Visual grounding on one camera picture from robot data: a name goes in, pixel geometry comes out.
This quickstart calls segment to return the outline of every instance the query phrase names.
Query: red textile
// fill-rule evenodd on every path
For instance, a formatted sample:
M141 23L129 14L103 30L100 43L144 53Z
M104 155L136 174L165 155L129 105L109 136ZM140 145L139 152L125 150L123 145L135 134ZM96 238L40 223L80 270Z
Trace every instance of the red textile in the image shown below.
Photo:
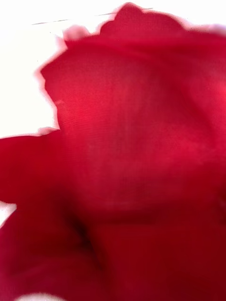
M226 38L125 5L41 73L60 131L0 140L0 299L226 300Z

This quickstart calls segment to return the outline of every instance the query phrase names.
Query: thin line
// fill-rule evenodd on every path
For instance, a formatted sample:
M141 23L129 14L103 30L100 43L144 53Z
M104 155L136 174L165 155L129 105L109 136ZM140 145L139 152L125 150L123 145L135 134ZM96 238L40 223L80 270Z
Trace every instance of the thin line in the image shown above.
M107 15L115 15L115 14L117 14L117 13L108 13L108 14L95 15L95 17L107 16ZM63 21L74 21L74 20L73 19L65 19L65 20L57 20L57 21L50 21L50 22L34 23L32 25L48 24L48 23L63 22Z

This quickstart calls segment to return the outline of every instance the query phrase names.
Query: red cloth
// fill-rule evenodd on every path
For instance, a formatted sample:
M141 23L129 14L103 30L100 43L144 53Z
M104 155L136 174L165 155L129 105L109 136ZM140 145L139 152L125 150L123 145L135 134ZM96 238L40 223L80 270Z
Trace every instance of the red cloth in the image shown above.
M225 37L125 5L67 45L61 130L0 140L0 299L225 301Z

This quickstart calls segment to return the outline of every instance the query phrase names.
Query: red fabric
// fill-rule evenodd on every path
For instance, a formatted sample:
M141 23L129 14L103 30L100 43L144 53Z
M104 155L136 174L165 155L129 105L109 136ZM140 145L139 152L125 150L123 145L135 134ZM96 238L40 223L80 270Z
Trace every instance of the red fabric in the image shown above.
M226 300L226 39L125 5L41 73L61 131L0 141L0 299Z

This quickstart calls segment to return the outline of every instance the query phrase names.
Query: white background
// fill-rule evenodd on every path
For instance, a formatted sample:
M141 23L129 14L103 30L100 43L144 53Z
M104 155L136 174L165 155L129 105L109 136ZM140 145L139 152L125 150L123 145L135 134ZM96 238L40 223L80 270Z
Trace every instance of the white background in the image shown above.
M60 49L56 36L72 24L90 32L106 21L124 1L7 0L0 3L0 138L35 134L41 127L58 127L54 106L40 92L34 71ZM224 1L137 0L143 8L175 14L194 24L226 25ZM67 22L52 22L70 19ZM32 25L40 22L48 24ZM15 206L0 205L0 225ZM28 297L28 301L49 301Z

